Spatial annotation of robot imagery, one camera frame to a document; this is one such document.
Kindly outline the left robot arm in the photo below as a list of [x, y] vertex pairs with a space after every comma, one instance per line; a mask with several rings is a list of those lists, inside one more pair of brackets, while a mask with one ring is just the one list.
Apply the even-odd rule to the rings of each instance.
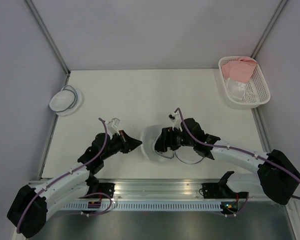
[[128, 154], [142, 142], [123, 130], [109, 136], [99, 133], [74, 167], [41, 185], [21, 187], [7, 213], [17, 233], [26, 238], [36, 235], [47, 220], [67, 203], [79, 197], [94, 198], [99, 192], [95, 177], [104, 161], [117, 153]]

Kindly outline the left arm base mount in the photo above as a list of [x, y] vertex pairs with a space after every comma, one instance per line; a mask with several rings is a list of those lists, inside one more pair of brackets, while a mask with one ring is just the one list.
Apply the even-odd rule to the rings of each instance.
[[103, 195], [97, 195], [96, 193], [107, 194], [110, 198], [113, 197], [115, 192], [115, 184], [111, 182], [99, 182], [95, 176], [89, 176], [86, 180], [88, 188], [88, 198], [104, 198]]

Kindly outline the white bra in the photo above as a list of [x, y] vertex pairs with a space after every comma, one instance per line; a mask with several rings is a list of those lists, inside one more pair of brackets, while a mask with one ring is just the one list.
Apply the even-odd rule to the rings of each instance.
[[225, 85], [230, 97], [236, 101], [244, 100], [245, 96], [253, 96], [253, 93], [250, 91], [248, 84], [246, 83], [228, 78]]

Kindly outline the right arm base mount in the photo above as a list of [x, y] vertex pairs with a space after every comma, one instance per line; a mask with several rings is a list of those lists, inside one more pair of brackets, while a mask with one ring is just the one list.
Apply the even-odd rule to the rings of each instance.
[[231, 200], [232, 202], [221, 203], [220, 213], [227, 217], [236, 217], [243, 208], [249, 198], [248, 192], [234, 192], [227, 185], [229, 178], [234, 174], [234, 171], [227, 171], [218, 182], [205, 182], [201, 184], [199, 193], [204, 199], [216, 200]]

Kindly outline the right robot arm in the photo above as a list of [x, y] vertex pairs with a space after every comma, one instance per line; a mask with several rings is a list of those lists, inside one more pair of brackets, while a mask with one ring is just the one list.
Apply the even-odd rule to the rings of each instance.
[[201, 157], [227, 162], [247, 170], [245, 174], [227, 171], [218, 182], [218, 192], [227, 198], [234, 193], [265, 195], [277, 204], [286, 205], [300, 185], [300, 173], [279, 150], [251, 152], [230, 146], [221, 138], [207, 134], [193, 118], [179, 127], [165, 127], [154, 143], [157, 153], [190, 147]]

